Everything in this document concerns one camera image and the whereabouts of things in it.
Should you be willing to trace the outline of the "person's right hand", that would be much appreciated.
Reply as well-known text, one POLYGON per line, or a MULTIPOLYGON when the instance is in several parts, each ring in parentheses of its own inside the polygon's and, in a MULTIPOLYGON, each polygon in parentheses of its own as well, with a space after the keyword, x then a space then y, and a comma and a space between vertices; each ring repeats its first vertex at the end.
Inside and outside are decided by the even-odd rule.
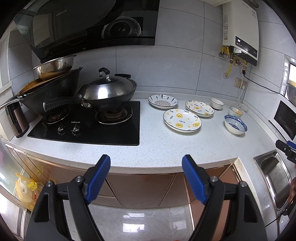
POLYGON ((295 188, 296 188, 296 178, 293 178, 293 180, 290 184, 290 195, 288 197, 289 202, 292 202, 292 200, 295 196, 295 188))

